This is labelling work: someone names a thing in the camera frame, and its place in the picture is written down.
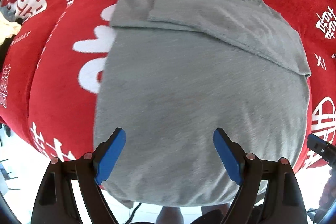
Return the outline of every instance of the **beige cloth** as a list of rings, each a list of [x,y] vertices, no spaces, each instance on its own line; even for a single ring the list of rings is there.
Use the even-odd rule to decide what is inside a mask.
[[[9,22],[0,13],[0,45],[5,41],[6,38],[17,35],[21,30],[21,25],[17,22]]]

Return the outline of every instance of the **hand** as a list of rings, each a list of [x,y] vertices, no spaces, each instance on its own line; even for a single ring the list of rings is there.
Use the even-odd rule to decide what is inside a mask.
[[[331,178],[326,183],[320,198],[320,208],[322,209],[329,209],[336,198],[336,170],[331,169],[329,174]]]

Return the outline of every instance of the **gray shirt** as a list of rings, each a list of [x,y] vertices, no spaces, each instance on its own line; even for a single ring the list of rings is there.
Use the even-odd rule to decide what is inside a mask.
[[[213,144],[221,127],[260,159],[298,159],[310,75],[298,33],[262,0],[118,0],[94,144],[126,145],[108,192],[165,206],[231,202]],[[263,182],[259,192],[265,190]]]

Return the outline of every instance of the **red fabric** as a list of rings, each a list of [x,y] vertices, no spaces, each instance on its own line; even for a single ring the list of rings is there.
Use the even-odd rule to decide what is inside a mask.
[[[3,0],[3,5],[15,1]],[[11,69],[2,74],[3,78],[7,77],[8,95],[6,108],[0,106],[0,115],[19,136],[45,155],[57,155],[64,160],[78,158],[93,150],[99,72],[114,35],[107,27],[107,16],[117,0],[17,1],[21,15],[30,18],[23,24],[5,60],[4,66],[10,65]],[[336,7],[336,0],[264,1],[280,12],[301,36],[312,70],[308,120],[319,103],[329,97],[317,113],[327,115],[320,116],[323,119],[314,132],[321,135],[320,132],[330,128],[325,139],[335,144],[336,115],[332,102],[336,100],[336,61],[331,58],[335,40],[325,38],[316,27],[319,20],[316,14],[322,16],[328,6]],[[312,123],[318,123],[318,118],[313,116]],[[305,164],[306,155],[304,146],[295,170],[309,165]],[[318,157],[311,155],[309,162],[316,160]]]

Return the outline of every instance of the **person's leg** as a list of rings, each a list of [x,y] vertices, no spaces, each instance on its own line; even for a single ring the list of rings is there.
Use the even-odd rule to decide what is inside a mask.
[[[183,215],[178,207],[162,207],[156,224],[184,224]]]
[[[226,213],[229,211],[230,203],[220,204],[220,205],[213,205],[213,206],[203,206],[201,207],[202,214],[205,215],[213,210],[221,210],[223,215],[225,216]]]

